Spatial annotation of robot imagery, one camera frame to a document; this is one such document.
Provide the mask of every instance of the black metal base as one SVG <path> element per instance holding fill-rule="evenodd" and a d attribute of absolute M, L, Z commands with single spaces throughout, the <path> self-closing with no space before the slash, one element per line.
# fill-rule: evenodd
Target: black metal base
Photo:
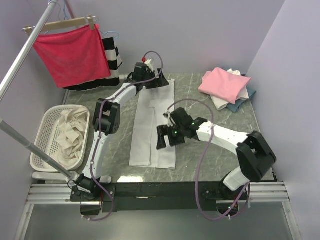
<path fill-rule="evenodd" d="M 114 212 L 197 209 L 194 182 L 110 183 L 103 186 L 114 197 Z M 199 182 L 200 205 L 204 211 L 217 211 L 216 201 L 233 201 L 241 191 L 240 188 L 234 192 L 221 192 L 222 187 L 220 181 Z M 73 187 L 72 192 L 71 202 L 90 202 L 93 199 L 84 197 L 77 186 Z M 246 200 L 247 193 L 244 193 L 240 199 Z M 100 197 L 97 196 L 95 200 L 100 201 Z M 108 213 L 110 209 L 111 200 L 104 193 L 102 211 Z"/>

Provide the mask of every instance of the laundry basket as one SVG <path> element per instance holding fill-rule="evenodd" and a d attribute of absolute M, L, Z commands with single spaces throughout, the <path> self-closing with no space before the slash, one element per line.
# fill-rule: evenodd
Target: laundry basket
<path fill-rule="evenodd" d="M 81 105 L 60 105 L 60 106 L 54 106 L 53 108 L 49 109 L 43 116 L 34 144 L 49 156 L 51 154 L 54 154 L 59 148 L 59 145 L 56 142 L 56 139 L 61 134 L 61 131 L 59 130 L 59 127 L 58 127 L 59 119 L 61 118 L 61 112 L 63 110 L 74 110 L 80 107 L 86 108 Z M 75 170 L 79 168 L 82 162 L 84 161 L 86 145 L 88 140 L 89 123 L 90 123 L 90 112 L 88 111 L 85 133 L 83 137 L 83 144 L 82 144 L 81 154 L 80 154 L 81 157 L 73 165 L 66 167 L 67 170 Z M 30 156 L 30 164 L 33 169 L 39 172 L 47 172 L 47 173 L 57 172 L 57 170 L 55 170 L 53 167 L 48 165 L 40 157 L 36 156 L 33 153 Z"/>

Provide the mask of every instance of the black and white striped cloth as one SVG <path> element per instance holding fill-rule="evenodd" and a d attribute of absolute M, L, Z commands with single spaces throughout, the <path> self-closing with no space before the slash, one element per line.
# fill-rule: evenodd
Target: black and white striped cloth
<path fill-rule="evenodd" d="M 117 86 L 120 84 L 120 76 L 118 68 L 122 64 L 122 59 L 119 55 L 118 46 L 113 37 L 102 39 L 106 58 L 108 60 L 111 76 L 97 79 L 94 81 L 88 81 L 79 85 L 68 86 L 64 89 L 84 91 L 88 89 L 95 89 L 97 87 Z"/>

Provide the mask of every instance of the folded white towel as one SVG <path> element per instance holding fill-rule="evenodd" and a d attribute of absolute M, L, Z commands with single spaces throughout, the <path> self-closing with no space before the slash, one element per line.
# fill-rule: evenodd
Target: folded white towel
<path fill-rule="evenodd" d="M 169 86 L 143 89 L 139 93 L 136 109 L 129 165 L 132 167 L 175 169 L 176 148 L 157 150 L 157 126 L 168 123 L 163 116 L 167 108 L 175 101 L 175 82 Z"/>

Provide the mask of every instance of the metal pole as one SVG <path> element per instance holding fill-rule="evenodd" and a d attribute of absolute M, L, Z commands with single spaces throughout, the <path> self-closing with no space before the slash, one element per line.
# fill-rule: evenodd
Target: metal pole
<path fill-rule="evenodd" d="M 74 11 L 72 10 L 72 7 L 71 7 L 71 4 L 70 4 L 69 0 L 64 0 L 64 2 L 65 2 L 66 8 L 68 9 L 68 12 L 69 12 L 69 14 L 70 14 L 70 17 L 71 17 L 72 19 L 75 19 L 75 18 L 76 18 L 76 15 L 74 14 Z"/>
<path fill-rule="evenodd" d="M 42 151 L 40 148 L 38 148 L 36 145 L 34 145 L 32 142 L 30 142 L 24 136 L 22 136 L 19 132 L 17 132 L 15 129 L 13 129 L 9 124 L 7 124 L 1 118 L 0 118 L 0 130 L 5 132 L 6 134 L 8 134 L 10 137 L 12 137 L 18 143 L 23 145 L 26 149 L 30 150 L 32 153 L 37 155 L 39 158 L 41 158 L 43 161 L 45 161 L 51 167 L 56 169 L 59 173 L 65 175 L 68 179 L 73 177 L 73 175 L 68 170 L 66 170 L 63 166 L 61 166 L 59 163 L 57 163 L 55 160 L 53 160 L 44 151 Z"/>
<path fill-rule="evenodd" d="M 8 88 L 10 87 L 10 84 L 14 80 L 17 72 L 19 71 L 21 65 L 24 63 L 30 49 L 34 45 L 37 37 L 39 36 L 42 28 L 45 26 L 46 22 L 48 21 L 51 13 L 53 12 L 55 6 L 57 5 L 57 2 L 59 0 L 52 0 L 48 3 L 48 7 L 44 11 L 42 17 L 40 18 L 39 22 L 35 26 L 34 30 L 32 31 L 30 37 L 24 44 L 23 48 L 21 49 L 20 53 L 14 60 L 12 66 L 10 67 L 9 71 L 5 75 L 3 81 L 0 84 L 0 101 L 6 94 Z"/>

